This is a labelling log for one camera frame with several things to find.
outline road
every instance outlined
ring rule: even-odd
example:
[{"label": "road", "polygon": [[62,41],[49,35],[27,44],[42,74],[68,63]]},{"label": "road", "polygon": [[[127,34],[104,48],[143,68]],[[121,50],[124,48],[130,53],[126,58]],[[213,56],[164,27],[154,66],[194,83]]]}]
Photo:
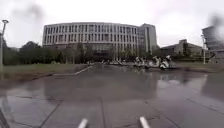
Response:
[{"label": "road", "polygon": [[223,128],[224,74],[145,71],[95,65],[72,76],[52,76],[0,87],[0,107],[11,128]]}]

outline curb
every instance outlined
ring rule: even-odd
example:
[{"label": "curb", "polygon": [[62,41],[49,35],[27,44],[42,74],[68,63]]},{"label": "curb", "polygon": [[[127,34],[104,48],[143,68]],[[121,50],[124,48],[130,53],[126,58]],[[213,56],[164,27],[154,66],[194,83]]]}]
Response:
[{"label": "curb", "polygon": [[80,70],[83,70],[85,68],[89,67],[88,65],[83,65],[83,66],[80,66],[80,67],[77,67],[75,69],[68,69],[68,70],[65,70],[65,71],[62,71],[62,72],[49,72],[49,73],[43,73],[43,74],[34,74],[34,75],[31,75],[29,78],[27,77],[21,77],[21,78],[18,78],[18,79],[14,79],[12,81],[15,81],[15,82],[28,82],[28,81],[32,81],[32,80],[36,80],[36,79],[40,79],[40,78],[44,78],[44,77],[49,77],[49,76],[53,76],[54,74],[56,73],[70,73],[70,72],[78,72]]},{"label": "curb", "polygon": [[[134,67],[133,65],[119,65],[119,64],[112,64],[112,65]],[[175,69],[170,69],[169,71],[172,71],[172,70],[173,71],[179,70],[179,71],[201,72],[201,73],[218,73],[218,72],[223,71],[223,70],[211,70],[211,69],[200,69],[200,68],[190,68],[190,67],[176,67]]]}]

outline small building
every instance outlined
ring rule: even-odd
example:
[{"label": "small building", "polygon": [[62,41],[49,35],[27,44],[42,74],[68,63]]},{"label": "small building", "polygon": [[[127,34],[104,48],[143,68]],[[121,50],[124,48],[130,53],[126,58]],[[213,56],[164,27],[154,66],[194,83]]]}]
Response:
[{"label": "small building", "polygon": [[191,55],[202,55],[202,47],[188,43],[187,39],[180,40],[178,44],[166,46],[161,48],[161,52],[166,55],[180,55],[184,53],[184,44],[187,44],[187,48],[191,52]]}]

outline street lamp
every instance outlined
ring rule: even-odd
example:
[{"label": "street lamp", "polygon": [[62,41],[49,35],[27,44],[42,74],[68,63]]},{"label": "street lamp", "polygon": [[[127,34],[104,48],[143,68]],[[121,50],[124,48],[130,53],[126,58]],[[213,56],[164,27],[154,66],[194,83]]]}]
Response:
[{"label": "street lamp", "polygon": [[201,35],[202,42],[203,42],[203,63],[205,64],[205,37]]},{"label": "street lamp", "polygon": [[5,34],[5,29],[6,29],[6,24],[9,23],[8,20],[2,20],[3,22],[3,29],[2,29],[2,33],[0,33],[0,72],[3,76],[3,42],[4,42],[4,34]]}]

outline large white building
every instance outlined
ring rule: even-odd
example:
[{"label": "large white building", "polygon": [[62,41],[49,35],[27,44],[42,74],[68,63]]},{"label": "large white building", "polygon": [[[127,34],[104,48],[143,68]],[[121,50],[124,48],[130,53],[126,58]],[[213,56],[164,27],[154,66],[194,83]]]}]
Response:
[{"label": "large white building", "polygon": [[81,22],[61,23],[44,26],[43,46],[66,47],[77,43],[91,44],[99,53],[113,49],[114,58],[129,48],[133,53],[153,51],[157,47],[156,28],[153,25],[142,26]]},{"label": "large white building", "polygon": [[203,37],[212,63],[224,63],[224,41],[217,38],[217,27],[210,26],[202,29]]}]

